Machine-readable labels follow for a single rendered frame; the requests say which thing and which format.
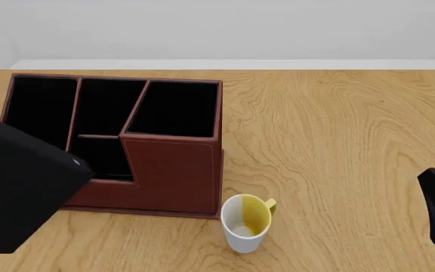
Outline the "red-brown desk caddy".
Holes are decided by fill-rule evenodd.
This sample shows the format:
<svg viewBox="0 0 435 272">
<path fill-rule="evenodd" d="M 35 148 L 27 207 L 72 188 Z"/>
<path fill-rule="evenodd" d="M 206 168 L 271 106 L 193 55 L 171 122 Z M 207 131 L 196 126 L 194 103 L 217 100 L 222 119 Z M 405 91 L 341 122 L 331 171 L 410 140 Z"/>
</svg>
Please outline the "red-brown desk caddy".
<svg viewBox="0 0 435 272">
<path fill-rule="evenodd" d="M 216 218 L 223 84 L 13 74 L 1 121 L 86 161 L 67 210 Z"/>
</svg>

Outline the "white and yellow mug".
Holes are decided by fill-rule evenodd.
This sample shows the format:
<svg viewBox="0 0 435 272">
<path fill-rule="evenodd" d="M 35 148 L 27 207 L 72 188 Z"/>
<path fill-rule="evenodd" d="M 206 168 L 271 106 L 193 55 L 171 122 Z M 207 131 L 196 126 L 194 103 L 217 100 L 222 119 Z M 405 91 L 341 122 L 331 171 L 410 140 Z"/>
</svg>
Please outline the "white and yellow mug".
<svg viewBox="0 0 435 272">
<path fill-rule="evenodd" d="M 263 201 L 251 194 L 231 196 L 221 208 L 221 223 L 229 247 L 251 253 L 261 244 L 272 223 L 276 200 Z"/>
</svg>

